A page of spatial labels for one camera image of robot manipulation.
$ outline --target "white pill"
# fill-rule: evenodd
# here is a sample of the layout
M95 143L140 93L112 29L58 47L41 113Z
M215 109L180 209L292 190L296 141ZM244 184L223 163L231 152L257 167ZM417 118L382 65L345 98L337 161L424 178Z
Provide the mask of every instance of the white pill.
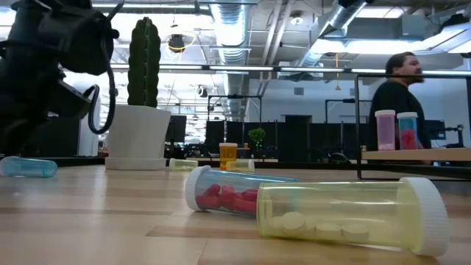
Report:
M268 226L270 226L271 229L281 229L283 226L283 218L281 216L275 216L270 218L268 221Z
M341 239L341 226L332 223L320 223L316 225L316 237L327 240Z
M306 231L305 217L302 213L290 212L283 215L283 231L287 236L298 236Z
M347 224L341 227L342 235L350 241L367 241L369 231L365 225Z

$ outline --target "wooden shelf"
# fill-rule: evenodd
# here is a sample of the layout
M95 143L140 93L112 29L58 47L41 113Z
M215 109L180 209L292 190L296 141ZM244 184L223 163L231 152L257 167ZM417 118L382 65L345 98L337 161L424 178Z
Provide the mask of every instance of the wooden shelf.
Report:
M471 148L437 148L421 150L362 152L361 159L471 161Z

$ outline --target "fluorescent light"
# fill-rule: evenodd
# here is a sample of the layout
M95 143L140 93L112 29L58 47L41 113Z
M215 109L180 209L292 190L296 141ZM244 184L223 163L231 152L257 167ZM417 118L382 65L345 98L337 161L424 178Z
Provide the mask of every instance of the fluorescent light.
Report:
M160 70L201 70L202 66L160 65Z
M130 65L124 63L112 63L111 68L126 70L130 68ZM160 65L160 70L201 70L202 66L181 66L181 65Z
M129 69L130 65L125 63L112 63L111 68L113 69Z
M347 52L354 54L397 54L411 49L412 43L404 40L353 40L347 44Z
M356 18L399 18L408 7L365 7Z
M471 52L471 40L449 51L449 53L468 53L468 52Z
M447 40L461 34L464 30L443 30L441 33L434 35L430 38L425 39L421 42L420 46L422 50L433 49Z
M114 8L116 4L92 4L93 8ZM194 8L192 4L124 4L123 8ZM208 6L202 5L201 10L209 10Z
M270 66L210 66L210 70L216 71L273 71Z
M352 73L362 74L385 74L386 70L382 69L352 69Z
M288 72L308 72L308 73L342 73L342 68L303 68L303 67L282 67L281 71Z
M471 77L471 71L422 71L422 74L435 74L435 75L456 75L456 76L463 76L463 77Z
M341 53L345 52L345 45L341 41L337 40L317 40L310 49L313 53L328 53L335 52Z

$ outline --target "white planter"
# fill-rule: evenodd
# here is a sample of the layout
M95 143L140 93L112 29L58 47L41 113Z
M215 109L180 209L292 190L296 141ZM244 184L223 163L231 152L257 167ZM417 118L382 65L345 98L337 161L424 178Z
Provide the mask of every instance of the white planter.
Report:
M170 112L146 106L116 105L107 137L107 169L164 169L165 135Z

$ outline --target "white bottle cap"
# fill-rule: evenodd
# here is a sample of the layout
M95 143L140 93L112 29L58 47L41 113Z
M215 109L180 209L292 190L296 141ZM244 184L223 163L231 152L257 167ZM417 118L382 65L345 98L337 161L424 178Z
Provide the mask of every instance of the white bottle cap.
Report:
M409 113L398 113L397 114L397 118L398 119L401 119L401 118L417 118L419 117L417 115L417 113L413 113L413 112L409 112Z
M417 255L441 256L448 248L450 232L447 209L435 185L424 177L403 177L419 201L421 240L411 251Z
M186 179L185 201L188 207L194 211L203 211L196 203L196 184L198 183L199 177L208 170L211 170L210 166L198 166L193 169L188 176L188 179Z
M378 110L375 111L375 117L382 116L382 115L396 115L394 110Z

